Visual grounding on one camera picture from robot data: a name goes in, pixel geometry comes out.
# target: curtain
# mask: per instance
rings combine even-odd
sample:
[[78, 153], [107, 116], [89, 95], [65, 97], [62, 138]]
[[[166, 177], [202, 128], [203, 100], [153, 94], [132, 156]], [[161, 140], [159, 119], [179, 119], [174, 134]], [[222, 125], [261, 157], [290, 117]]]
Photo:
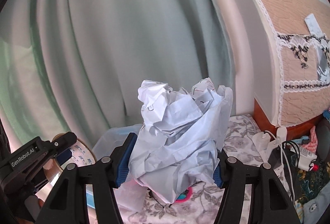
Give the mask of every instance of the curtain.
[[0, 117], [26, 143], [72, 131], [93, 146], [141, 123], [145, 79], [234, 88], [212, 0], [8, 0], [0, 13]]

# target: screw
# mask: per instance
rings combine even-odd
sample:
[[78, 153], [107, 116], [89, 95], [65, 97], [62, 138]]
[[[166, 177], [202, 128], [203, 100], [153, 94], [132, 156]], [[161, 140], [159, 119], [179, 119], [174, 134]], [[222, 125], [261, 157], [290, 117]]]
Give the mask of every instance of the screw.
[[263, 166], [265, 169], [270, 169], [270, 168], [272, 168], [272, 166], [271, 166], [269, 163], [263, 163], [262, 166]]
[[106, 164], [106, 163], [110, 162], [110, 160], [111, 160], [111, 158], [109, 156], [105, 156], [101, 159], [101, 162]]
[[72, 170], [72, 169], [75, 168], [75, 164], [74, 164], [74, 163], [70, 163], [70, 164], [68, 164], [68, 165], [66, 166], [66, 168], [67, 168], [68, 170]]
[[228, 157], [227, 161], [231, 164], [234, 164], [234, 163], [236, 163], [237, 159], [235, 157], [230, 156], [230, 157]]

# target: roll of packing tape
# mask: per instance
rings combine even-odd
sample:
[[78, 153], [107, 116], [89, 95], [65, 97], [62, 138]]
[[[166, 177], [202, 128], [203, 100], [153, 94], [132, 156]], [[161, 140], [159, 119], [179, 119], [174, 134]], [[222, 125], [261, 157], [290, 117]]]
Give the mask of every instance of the roll of packing tape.
[[[64, 134], [63, 133], [58, 134], [53, 138], [52, 141], [54, 141], [55, 139], [59, 138], [62, 135]], [[62, 166], [59, 165], [56, 158], [50, 159], [44, 165], [45, 176], [52, 186], [55, 185], [56, 181], [58, 180], [63, 170], [66, 168], [66, 166], [69, 163], [75, 163], [77, 166], [86, 166], [86, 165], [92, 165], [96, 162], [96, 158], [93, 152], [79, 138], [77, 138], [77, 142], [74, 145], [72, 145], [69, 149], [72, 152], [72, 157], [68, 161], [66, 161]]]

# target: floral bedsheet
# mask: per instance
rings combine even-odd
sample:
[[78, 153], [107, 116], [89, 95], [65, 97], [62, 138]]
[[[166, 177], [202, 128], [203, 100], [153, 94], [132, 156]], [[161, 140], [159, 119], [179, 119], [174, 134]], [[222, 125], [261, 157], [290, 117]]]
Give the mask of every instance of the floral bedsheet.
[[[245, 164], [259, 166], [263, 163], [251, 137], [260, 132], [249, 114], [230, 117], [224, 150], [228, 156], [234, 156]], [[143, 210], [132, 212], [120, 208], [125, 224], [208, 224], [216, 218], [223, 191], [215, 184], [201, 182], [192, 187], [189, 200], [173, 205], [164, 204], [146, 195]], [[241, 224], [248, 222], [250, 210], [251, 186], [245, 188], [245, 197]]]

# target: crumpled paper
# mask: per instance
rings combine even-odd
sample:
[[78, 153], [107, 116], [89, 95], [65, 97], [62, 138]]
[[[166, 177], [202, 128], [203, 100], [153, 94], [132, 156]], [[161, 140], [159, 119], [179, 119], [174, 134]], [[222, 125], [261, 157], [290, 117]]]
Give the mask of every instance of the crumpled paper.
[[128, 164], [136, 181], [165, 203], [173, 203], [196, 181], [214, 183], [217, 148], [222, 149], [228, 128], [232, 90], [219, 86], [216, 91], [206, 78], [191, 93], [147, 80], [138, 93], [144, 126]]

